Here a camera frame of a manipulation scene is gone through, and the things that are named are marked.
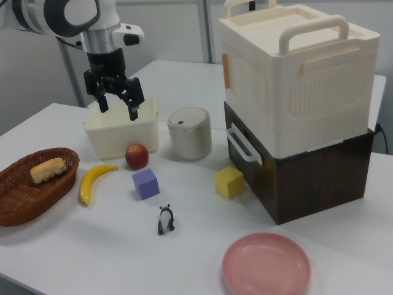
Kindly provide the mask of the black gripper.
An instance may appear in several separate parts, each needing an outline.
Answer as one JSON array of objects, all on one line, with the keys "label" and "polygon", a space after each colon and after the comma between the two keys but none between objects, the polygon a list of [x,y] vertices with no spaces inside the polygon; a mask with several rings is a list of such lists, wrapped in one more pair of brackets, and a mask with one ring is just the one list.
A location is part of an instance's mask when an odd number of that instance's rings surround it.
[{"label": "black gripper", "polygon": [[101,113],[109,110],[106,94],[118,96],[128,106],[131,121],[138,118],[139,105],[144,95],[138,78],[125,75],[125,59],[122,49],[109,53],[88,53],[90,69],[84,72],[87,93],[95,97]]}]

